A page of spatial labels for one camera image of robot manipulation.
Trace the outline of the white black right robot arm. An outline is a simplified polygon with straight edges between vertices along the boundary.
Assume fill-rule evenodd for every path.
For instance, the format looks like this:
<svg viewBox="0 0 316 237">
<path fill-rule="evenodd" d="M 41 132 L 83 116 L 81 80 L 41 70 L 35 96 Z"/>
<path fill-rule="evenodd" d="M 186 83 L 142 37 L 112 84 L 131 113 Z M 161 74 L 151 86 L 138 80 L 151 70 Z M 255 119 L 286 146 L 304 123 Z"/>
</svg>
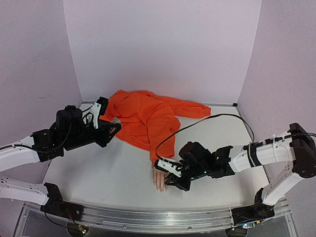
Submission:
<svg viewBox="0 0 316 237">
<path fill-rule="evenodd" d="M 258 193 L 257 205 L 273 206 L 304 179 L 316 175 L 316 135 L 298 123 L 261 142 L 226 146 L 211 153 L 198 142 L 188 142 L 179 152 L 180 161 L 160 158 L 155 167 L 168 173 L 166 185 L 189 191 L 191 182 L 209 176 L 218 179 L 250 168 L 286 162 L 282 172 Z"/>
</svg>

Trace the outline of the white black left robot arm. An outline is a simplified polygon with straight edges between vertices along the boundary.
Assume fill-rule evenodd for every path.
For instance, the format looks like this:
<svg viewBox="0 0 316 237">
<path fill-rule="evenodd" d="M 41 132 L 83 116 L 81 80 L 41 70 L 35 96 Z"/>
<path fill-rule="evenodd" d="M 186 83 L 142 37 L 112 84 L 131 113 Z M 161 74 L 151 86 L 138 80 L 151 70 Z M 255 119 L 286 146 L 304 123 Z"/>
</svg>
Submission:
<svg viewBox="0 0 316 237">
<path fill-rule="evenodd" d="M 6 171 L 25 164 L 40 163 L 63 157 L 66 151 L 92 143 L 104 148 L 120 131 L 118 118 L 111 121 L 99 119 L 106 106 L 94 103 L 82 111 L 68 105 L 56 113 L 56 121 L 49 129 L 33 132 L 0 149 L 0 170 Z M 0 197 L 47 205 L 55 215 L 61 216 L 67 210 L 66 203 L 58 195 L 58 187 L 49 183 L 32 184 L 0 177 Z"/>
</svg>

